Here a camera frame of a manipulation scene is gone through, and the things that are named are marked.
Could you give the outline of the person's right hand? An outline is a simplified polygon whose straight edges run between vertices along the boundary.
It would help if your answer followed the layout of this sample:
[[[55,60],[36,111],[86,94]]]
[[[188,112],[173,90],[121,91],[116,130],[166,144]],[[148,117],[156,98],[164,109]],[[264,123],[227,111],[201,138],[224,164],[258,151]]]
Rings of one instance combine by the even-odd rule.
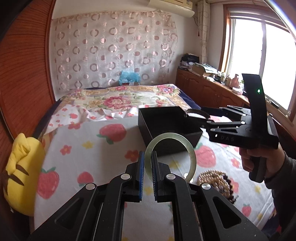
[[[239,148],[239,154],[241,156],[243,169],[247,172],[252,172],[254,169],[254,163],[251,161],[251,156],[266,158],[265,178],[270,178],[277,173],[285,161],[285,152],[280,144],[278,144],[277,149],[268,147],[258,147],[257,149],[251,150]]]

